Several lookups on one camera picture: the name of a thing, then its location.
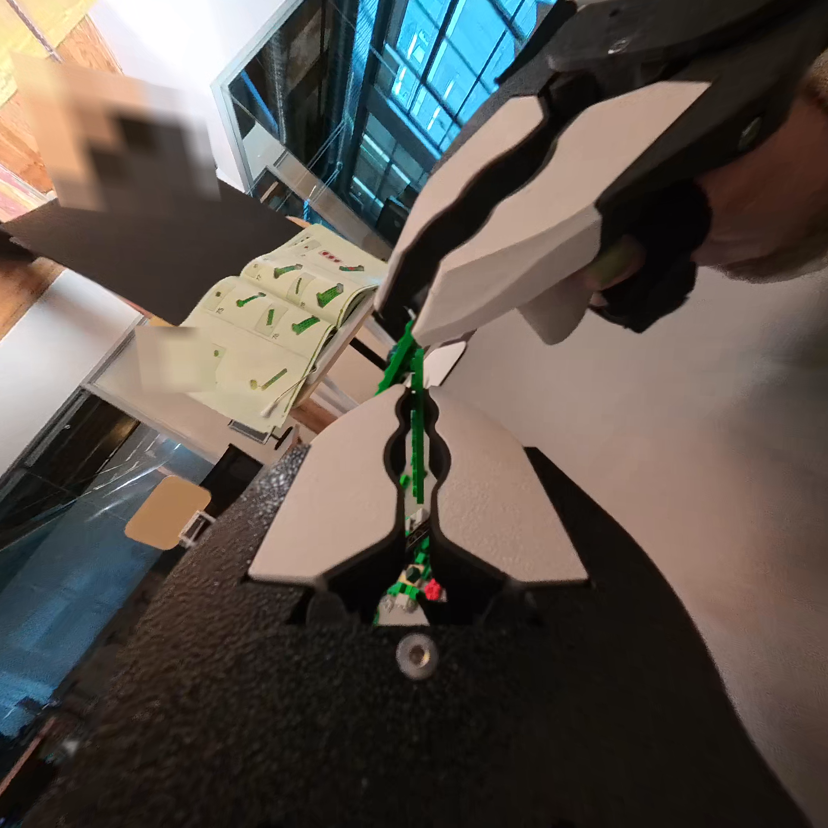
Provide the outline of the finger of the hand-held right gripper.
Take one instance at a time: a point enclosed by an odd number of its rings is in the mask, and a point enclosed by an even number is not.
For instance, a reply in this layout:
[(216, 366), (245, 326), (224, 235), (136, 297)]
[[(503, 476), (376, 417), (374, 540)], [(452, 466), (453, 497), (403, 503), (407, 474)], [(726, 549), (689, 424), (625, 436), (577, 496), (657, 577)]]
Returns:
[(394, 319), (414, 310), (443, 259), (482, 229), (496, 206), (539, 170), (552, 145), (545, 97), (510, 98), (453, 153), (417, 197), (388, 263), (376, 312)]
[(593, 295), (577, 274), (599, 254), (598, 198), (708, 88), (661, 81), (578, 115), (542, 171), (443, 259), (414, 339), (439, 345), (515, 309), (544, 343), (566, 339)]

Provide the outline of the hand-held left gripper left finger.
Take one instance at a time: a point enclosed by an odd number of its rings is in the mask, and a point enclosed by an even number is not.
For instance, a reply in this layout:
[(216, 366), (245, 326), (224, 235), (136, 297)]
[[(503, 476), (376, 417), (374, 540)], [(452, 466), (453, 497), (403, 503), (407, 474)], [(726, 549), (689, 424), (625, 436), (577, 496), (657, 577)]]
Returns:
[(249, 578), (330, 585), (360, 557), (404, 537), (408, 388), (388, 388), (326, 427), (308, 447)]

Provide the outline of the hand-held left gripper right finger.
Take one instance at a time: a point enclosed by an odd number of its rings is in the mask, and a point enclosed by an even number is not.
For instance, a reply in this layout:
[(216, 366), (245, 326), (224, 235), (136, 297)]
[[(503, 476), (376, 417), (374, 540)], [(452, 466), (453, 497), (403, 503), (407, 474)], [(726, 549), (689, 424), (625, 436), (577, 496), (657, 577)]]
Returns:
[(446, 389), (433, 448), (448, 450), (436, 518), (442, 536), (523, 586), (583, 584), (588, 575), (518, 439)]

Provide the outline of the green holed lego plate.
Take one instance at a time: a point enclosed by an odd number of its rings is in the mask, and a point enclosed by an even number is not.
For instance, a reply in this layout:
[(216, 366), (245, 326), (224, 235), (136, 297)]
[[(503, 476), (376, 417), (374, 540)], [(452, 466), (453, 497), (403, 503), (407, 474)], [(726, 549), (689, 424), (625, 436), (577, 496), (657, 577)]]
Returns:
[(423, 348), (415, 348), (409, 362), (410, 376), (410, 439), (411, 439), (411, 493), (418, 506), (426, 501), (425, 480), (427, 476), (427, 456), (425, 447), (425, 386)]

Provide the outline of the person's right hand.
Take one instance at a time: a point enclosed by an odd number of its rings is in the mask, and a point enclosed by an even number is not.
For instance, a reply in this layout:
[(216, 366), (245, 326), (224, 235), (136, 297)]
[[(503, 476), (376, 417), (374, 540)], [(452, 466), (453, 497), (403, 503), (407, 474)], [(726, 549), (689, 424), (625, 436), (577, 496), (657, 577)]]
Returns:
[(782, 126), (697, 183), (711, 210), (709, 233), (692, 255), (698, 266), (750, 283), (826, 269), (826, 53), (802, 80)]

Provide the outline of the open instruction booklet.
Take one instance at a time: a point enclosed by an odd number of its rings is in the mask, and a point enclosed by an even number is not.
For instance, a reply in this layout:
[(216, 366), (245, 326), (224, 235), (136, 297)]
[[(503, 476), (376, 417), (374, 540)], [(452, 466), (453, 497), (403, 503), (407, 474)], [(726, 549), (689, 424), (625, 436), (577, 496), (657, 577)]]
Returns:
[(283, 426), (333, 340), (373, 301), (388, 265), (312, 224), (214, 284), (185, 320), (210, 381), (188, 395), (257, 431)]

